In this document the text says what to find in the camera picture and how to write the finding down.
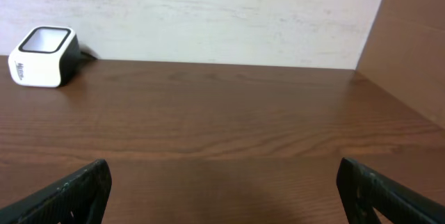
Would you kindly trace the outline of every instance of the wooden side panel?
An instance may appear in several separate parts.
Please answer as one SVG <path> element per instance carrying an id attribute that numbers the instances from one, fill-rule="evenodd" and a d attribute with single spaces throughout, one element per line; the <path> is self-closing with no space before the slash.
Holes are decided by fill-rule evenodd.
<path id="1" fill-rule="evenodd" d="M 445 3 L 383 0 L 357 69 L 445 127 Z"/>

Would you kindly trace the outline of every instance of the black bezel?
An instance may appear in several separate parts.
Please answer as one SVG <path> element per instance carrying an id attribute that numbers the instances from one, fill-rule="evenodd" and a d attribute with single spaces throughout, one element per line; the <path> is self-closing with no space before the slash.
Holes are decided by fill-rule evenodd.
<path id="1" fill-rule="evenodd" d="M 30 51 L 23 49 L 23 46 L 28 42 L 28 40 L 31 38 L 31 36 L 34 35 L 34 33 L 39 29 L 58 29 L 58 30 L 65 30 L 67 31 L 67 35 L 63 38 L 62 42 L 57 46 L 56 50 L 54 51 Z M 71 30 L 65 29 L 65 28 L 58 28 L 58 27 L 51 27 L 51 26 L 39 26 L 38 28 L 35 28 L 29 35 L 26 37 L 25 41 L 19 46 L 19 51 L 26 52 L 26 53 L 43 53 L 43 54 L 52 54 L 56 53 L 63 45 L 63 43 L 67 40 L 68 36 L 70 36 Z"/>

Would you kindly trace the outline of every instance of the wall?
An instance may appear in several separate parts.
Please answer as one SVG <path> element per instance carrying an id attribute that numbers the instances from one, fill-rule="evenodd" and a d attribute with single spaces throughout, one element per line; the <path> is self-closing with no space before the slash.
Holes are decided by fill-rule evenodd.
<path id="1" fill-rule="evenodd" d="M 0 0 L 0 54 L 71 26 L 100 58 L 354 69 L 380 0 Z"/>
<path id="2" fill-rule="evenodd" d="M 445 3 L 383 0 L 358 70 L 445 127 Z"/>

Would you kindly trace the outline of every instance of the white device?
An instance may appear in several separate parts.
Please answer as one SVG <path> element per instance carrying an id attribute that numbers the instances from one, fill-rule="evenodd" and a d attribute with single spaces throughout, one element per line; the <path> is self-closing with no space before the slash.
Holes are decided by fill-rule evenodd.
<path id="1" fill-rule="evenodd" d="M 81 60 L 76 32 L 67 27 L 39 26 L 8 58 L 15 83 L 55 88 L 67 83 Z"/>

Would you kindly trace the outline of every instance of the black object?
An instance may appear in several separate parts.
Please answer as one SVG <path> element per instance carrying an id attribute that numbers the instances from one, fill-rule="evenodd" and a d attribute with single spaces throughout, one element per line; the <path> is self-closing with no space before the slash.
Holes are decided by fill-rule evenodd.
<path id="1" fill-rule="evenodd" d="M 0 224 L 99 224 L 111 190 L 105 160 L 75 173 L 0 210 Z"/>
<path id="2" fill-rule="evenodd" d="M 445 207 L 353 159 L 341 160 L 337 188 L 350 224 L 380 223 L 373 208 L 392 223 L 445 223 Z"/>

